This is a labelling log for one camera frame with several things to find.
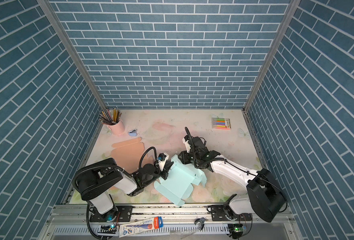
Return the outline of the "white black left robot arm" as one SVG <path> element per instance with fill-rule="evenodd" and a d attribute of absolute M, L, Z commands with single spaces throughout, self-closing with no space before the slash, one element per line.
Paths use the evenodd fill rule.
<path fill-rule="evenodd" d="M 100 215 L 111 214 L 116 211 L 107 192 L 111 187 L 122 190 L 128 196 L 136 196 L 159 178 L 166 180 L 172 166 L 168 155 L 160 154 L 153 164 L 146 164 L 130 174 L 119 167 L 113 158 L 108 158 L 79 169 L 72 185 L 81 199 L 92 205 Z"/>

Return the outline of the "light teal paper box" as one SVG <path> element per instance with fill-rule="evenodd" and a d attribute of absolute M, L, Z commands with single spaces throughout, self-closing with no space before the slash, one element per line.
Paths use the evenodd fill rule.
<path fill-rule="evenodd" d="M 194 187 L 200 183 L 205 186 L 207 177 L 205 173 L 196 169 L 192 164 L 184 165 L 177 155 L 171 158 L 173 165 L 168 172 L 166 180 L 159 178 L 159 182 L 154 182 L 154 188 L 169 201 L 181 207 L 185 204 L 184 199 L 189 198 Z"/>

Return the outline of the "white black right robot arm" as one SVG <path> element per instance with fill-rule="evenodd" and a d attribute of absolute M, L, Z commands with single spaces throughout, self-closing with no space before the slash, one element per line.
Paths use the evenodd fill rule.
<path fill-rule="evenodd" d="M 224 203 L 223 211 L 229 219 L 233 220 L 244 213 L 254 213 L 270 223 L 287 203 L 281 187 L 269 170 L 252 170 L 232 162 L 221 153 L 208 150 L 200 137 L 187 134 L 183 143 L 186 150 L 178 155 L 183 164 L 225 176 L 247 190 L 247 197 L 233 194 Z"/>

